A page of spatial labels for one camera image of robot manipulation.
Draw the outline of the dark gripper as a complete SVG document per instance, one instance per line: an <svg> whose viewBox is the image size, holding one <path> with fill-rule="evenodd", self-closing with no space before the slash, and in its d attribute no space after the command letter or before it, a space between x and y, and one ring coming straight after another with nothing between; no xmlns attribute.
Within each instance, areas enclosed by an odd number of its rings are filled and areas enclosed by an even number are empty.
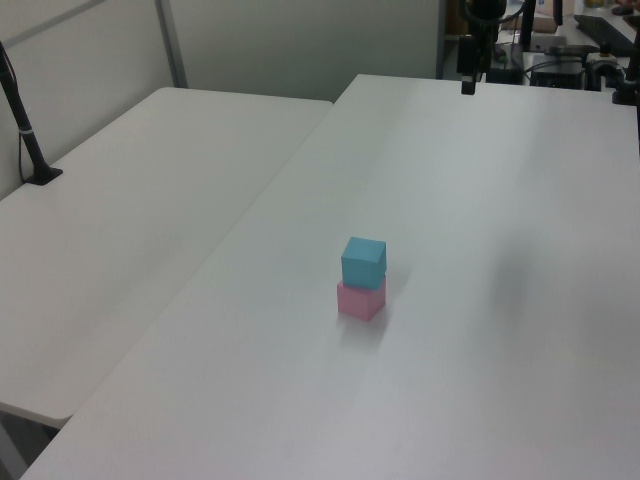
<svg viewBox="0 0 640 480"><path fill-rule="evenodd" d="M496 33L506 11L505 0L461 0L460 16L468 26L468 33L459 37L457 72L461 76L461 93L475 94L475 83L491 68ZM476 67L476 40L478 59Z"/></svg>

